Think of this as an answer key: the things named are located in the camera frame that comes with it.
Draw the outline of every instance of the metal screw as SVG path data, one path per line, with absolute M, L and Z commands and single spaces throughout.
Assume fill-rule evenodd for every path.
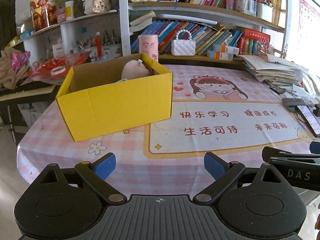
M 211 200 L 211 196 L 208 194 L 199 194 L 196 199 L 201 202 L 208 202 Z
M 109 196 L 109 200 L 112 202 L 119 202 L 122 201 L 124 199 L 124 196 L 122 196 L 121 194 L 112 194 Z

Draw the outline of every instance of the piano keyboard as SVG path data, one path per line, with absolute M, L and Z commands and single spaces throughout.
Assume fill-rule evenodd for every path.
M 44 94 L 50 94 L 56 85 L 47 84 L 48 86 L 31 89 L 31 90 L 22 90 L 22 91 L 15 91 L 15 90 L 5 90 L 0 92 L 0 102 L 23 98 L 23 97 L 30 97 L 30 96 L 38 96 Z

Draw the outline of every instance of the floor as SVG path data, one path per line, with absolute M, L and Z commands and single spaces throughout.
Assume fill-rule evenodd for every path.
M 18 240 L 21 236 L 14 220 L 13 209 L 28 183 L 20 176 L 17 165 L 17 147 L 12 141 L 8 127 L 0 130 L 0 239 Z M 316 240 L 317 231 L 314 224 L 320 211 L 317 208 L 320 198 L 319 192 L 295 188 L 303 202 L 307 205 L 307 217 L 301 228 L 299 236 L 303 240 Z

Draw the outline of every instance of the flower print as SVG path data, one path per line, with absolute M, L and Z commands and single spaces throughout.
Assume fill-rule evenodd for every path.
M 105 146 L 101 146 L 101 144 L 101 142 L 97 142 L 97 144 L 90 144 L 90 149 L 88 150 L 88 153 L 91 154 L 94 152 L 95 155 L 100 155 L 101 151 L 107 149 Z

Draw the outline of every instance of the pink stuffed toy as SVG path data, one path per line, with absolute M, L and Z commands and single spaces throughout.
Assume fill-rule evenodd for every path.
M 131 60 L 124 65 L 121 79 L 135 79 L 151 76 L 150 71 L 143 65 L 142 60 Z

